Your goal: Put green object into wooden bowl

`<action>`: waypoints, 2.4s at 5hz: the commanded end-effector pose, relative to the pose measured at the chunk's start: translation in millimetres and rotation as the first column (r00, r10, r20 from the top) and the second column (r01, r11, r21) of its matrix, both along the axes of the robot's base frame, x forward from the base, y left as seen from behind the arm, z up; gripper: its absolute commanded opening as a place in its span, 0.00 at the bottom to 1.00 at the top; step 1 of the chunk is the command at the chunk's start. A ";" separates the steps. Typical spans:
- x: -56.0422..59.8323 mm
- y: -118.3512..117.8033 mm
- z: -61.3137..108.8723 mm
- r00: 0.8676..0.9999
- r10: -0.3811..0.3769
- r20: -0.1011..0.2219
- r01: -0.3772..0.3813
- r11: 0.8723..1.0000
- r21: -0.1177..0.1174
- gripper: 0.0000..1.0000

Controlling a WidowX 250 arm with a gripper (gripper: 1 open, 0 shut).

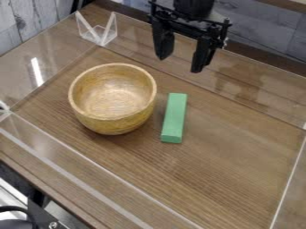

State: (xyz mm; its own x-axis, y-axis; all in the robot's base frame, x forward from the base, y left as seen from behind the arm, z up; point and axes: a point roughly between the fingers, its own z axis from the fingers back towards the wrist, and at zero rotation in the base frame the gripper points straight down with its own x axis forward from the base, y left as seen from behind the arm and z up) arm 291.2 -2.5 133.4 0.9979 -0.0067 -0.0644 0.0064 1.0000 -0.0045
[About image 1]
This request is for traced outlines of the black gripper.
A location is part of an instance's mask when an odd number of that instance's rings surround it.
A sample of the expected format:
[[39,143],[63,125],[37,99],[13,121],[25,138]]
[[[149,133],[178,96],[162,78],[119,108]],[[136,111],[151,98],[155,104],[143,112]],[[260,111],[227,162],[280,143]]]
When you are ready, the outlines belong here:
[[224,47],[228,28],[232,26],[230,18],[214,11],[215,0],[172,0],[171,6],[162,0],[149,0],[148,3],[158,58],[164,60],[172,54],[178,33],[198,41],[191,71],[202,72],[210,65],[215,49]]

